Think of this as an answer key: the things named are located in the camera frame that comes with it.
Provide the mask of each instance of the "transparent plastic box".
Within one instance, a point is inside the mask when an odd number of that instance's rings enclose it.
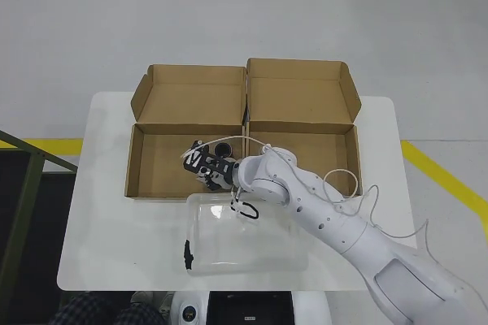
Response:
[[[259,212],[250,219],[231,210],[231,194],[188,197],[187,239],[194,259],[192,276],[265,271],[304,271],[307,251],[289,215],[277,205],[243,193],[241,202]]]

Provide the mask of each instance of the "cardboard box flap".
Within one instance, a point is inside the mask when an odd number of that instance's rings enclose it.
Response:
[[[155,64],[131,104],[140,124],[241,125],[246,69]]]
[[[247,73],[251,122],[353,124],[361,107],[340,61],[250,58]]]

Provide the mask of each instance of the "cardboard box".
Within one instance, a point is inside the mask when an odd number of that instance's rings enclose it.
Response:
[[[244,67],[152,65],[131,101],[127,197],[188,197],[211,193],[180,158],[195,140],[242,135]],[[228,141],[241,158],[244,141]]]
[[[247,101],[251,137],[288,149],[300,168],[320,177],[344,168],[361,184],[353,124],[361,102],[345,63],[250,58]],[[246,155],[259,154],[259,147],[250,142]],[[342,194],[354,191],[346,173],[333,173],[328,182]]]

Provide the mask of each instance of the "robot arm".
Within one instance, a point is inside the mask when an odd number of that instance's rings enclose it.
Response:
[[[327,183],[329,198],[340,203],[322,199],[322,179],[297,168],[291,152],[263,147],[263,153],[235,165],[235,185],[284,206],[300,227],[339,252],[362,275],[373,300],[394,324],[473,323],[462,302],[463,288],[444,269],[354,215],[351,201],[343,201]]]

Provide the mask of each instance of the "yellow floor line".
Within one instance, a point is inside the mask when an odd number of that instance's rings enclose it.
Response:
[[[47,151],[50,154],[62,156],[75,156],[81,152],[83,139],[24,139],[24,141]],[[14,148],[3,141],[0,141],[0,148]]]
[[[31,145],[57,155],[79,155],[82,139],[24,139]],[[0,141],[0,148],[12,148]],[[408,141],[401,141],[403,156],[406,160],[423,171],[447,192],[463,202],[469,209],[479,215],[488,243],[488,202],[477,195],[468,186],[457,180],[446,169],[427,157]]]
[[[434,160],[419,151],[410,142],[401,141],[401,149],[406,160],[423,171],[433,181],[479,215],[488,244],[488,202],[468,186],[457,180]]]

